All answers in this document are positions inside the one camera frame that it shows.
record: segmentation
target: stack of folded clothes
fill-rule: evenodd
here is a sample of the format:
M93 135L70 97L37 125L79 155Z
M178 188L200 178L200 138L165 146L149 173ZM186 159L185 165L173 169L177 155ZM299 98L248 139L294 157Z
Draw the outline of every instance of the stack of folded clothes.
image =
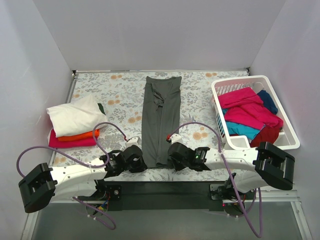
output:
M252 148L261 142L273 144L277 140L284 121L276 115L278 109L265 90L256 94L245 87L218 99L231 136L245 135Z
M47 113L53 125L48 138L52 148L95 146L94 127L108 121L103 106L91 94L71 103L49 107ZM102 127L100 125L94 131L96 138Z

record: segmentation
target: laundry basket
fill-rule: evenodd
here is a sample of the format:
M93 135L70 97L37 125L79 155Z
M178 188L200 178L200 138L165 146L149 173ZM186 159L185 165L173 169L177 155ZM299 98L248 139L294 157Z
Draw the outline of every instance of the laundry basket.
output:
M282 150L297 149L300 141L282 107L275 90L273 89L269 79L263 75L230 77L216 80L212 83L211 88L213 96L211 104L215 109L215 118L218 124L222 142L225 143L225 149L243 150L250 148L248 138L245 135L230 136L226 121L220 106L218 96L232 92L238 89L251 87L255 93L265 90L270 94L275 106L278 108L277 116L283 120L283 127L280 130L279 137L274 145Z

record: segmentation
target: gray floor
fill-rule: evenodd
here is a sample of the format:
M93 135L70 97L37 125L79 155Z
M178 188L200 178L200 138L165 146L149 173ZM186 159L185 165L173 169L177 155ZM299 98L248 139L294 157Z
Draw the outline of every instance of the gray floor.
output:
M32 240L255 240L244 218L236 221L205 210L111 211L117 222L109 230L87 218L82 205L52 203L40 211ZM259 227L259 204L249 214ZM263 203L265 240L302 239L290 202Z

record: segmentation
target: red folded cloth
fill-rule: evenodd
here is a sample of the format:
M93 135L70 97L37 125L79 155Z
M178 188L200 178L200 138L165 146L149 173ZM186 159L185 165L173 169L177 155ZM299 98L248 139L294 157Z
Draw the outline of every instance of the red folded cloth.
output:
M279 128L265 126L252 140L252 142L250 143L250 147L259 147L259 144L261 142L269 142L271 144L274 144L277 138L279 137L279 132Z
M95 146L96 142L94 138L85 138L75 141L59 141L56 137L55 130L51 130L50 139L49 139L49 147L57 148L57 149L67 149L74 147L91 147Z
M264 126L280 129L284 121L264 107L264 102L250 88L245 87L218 97L223 109L228 109L224 119L261 130Z

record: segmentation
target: gray pants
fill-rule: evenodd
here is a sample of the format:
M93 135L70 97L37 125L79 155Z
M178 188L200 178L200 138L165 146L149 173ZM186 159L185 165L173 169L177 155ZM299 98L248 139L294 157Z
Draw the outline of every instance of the gray pants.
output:
M168 164L166 141L180 122L180 84L182 77L146 77L142 110L142 152L148 168Z

